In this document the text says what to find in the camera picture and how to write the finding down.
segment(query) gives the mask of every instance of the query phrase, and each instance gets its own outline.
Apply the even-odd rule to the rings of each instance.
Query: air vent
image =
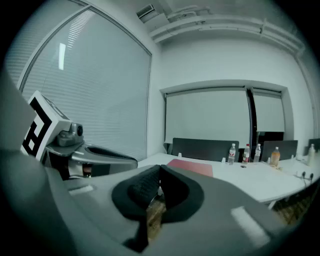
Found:
[[[146,7],[142,8],[140,11],[138,11],[136,14],[138,15],[139,18],[151,13],[154,11],[155,8],[153,7],[152,4],[148,4]]]

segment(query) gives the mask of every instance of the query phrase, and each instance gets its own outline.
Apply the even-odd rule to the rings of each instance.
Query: white wall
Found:
[[[283,139],[285,141],[291,141],[295,138],[295,125],[294,125],[294,113],[292,108],[292,102],[289,95],[288,88],[282,91],[282,106],[284,115],[284,128]]]
[[[165,101],[159,91],[162,79],[160,47],[148,36],[147,28],[136,15],[135,8],[131,5],[130,0],[89,0],[87,2],[106,12],[111,18],[130,31],[151,52],[152,61],[147,116],[147,157],[164,152]]]
[[[307,45],[307,50],[302,57],[297,58],[300,68],[304,74],[305,81],[309,88],[311,103],[313,103],[314,115],[314,138],[320,138],[320,66]]]
[[[176,36],[162,47],[162,67],[162,88],[213,80],[252,80],[286,87],[298,152],[313,138],[305,79],[295,59],[283,50],[251,39]]]

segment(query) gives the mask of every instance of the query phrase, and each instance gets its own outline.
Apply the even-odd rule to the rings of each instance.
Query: chair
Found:
[[[181,153],[185,158],[218,162],[225,158],[228,161],[232,143],[235,144],[234,159],[237,162],[239,158],[239,141],[236,140],[173,138],[172,155],[178,156]]]

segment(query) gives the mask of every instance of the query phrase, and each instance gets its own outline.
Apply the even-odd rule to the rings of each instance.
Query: window blind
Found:
[[[41,40],[62,20],[82,7],[68,0],[48,0],[25,22],[5,56],[5,67],[17,88],[19,77]]]
[[[244,88],[178,92],[166,98],[165,142],[173,138],[250,143],[250,116]]]
[[[253,90],[258,132],[284,132],[285,117],[281,93],[262,89]]]
[[[72,121],[84,140],[146,158],[151,56],[108,19],[88,9],[55,34],[24,85],[27,100],[39,90]]]

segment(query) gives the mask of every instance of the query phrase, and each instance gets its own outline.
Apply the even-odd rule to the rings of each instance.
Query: white sticker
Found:
[[[229,150],[229,156],[230,157],[234,157],[236,155],[236,151],[235,150]]]
[[[243,162],[249,162],[249,153],[243,153],[243,158],[242,158],[242,161]]]

